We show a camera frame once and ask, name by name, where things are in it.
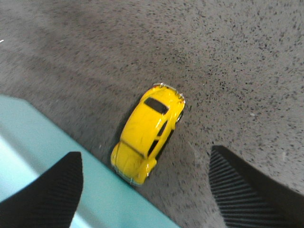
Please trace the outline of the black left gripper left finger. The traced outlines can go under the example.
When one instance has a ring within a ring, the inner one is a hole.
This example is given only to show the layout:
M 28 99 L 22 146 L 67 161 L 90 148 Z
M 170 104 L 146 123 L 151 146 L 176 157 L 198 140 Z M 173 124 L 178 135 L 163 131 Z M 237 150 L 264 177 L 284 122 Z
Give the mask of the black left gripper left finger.
M 0 203 L 2 228 L 68 228 L 84 177 L 80 152 L 69 152 L 36 180 Z

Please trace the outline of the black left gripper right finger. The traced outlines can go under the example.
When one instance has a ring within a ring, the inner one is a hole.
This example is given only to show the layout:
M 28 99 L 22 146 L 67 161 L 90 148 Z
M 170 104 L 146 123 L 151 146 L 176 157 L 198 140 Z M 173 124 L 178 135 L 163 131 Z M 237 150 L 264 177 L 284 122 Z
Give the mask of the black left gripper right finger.
M 302 228 L 304 196 L 222 145 L 212 146 L 209 184 L 228 228 Z

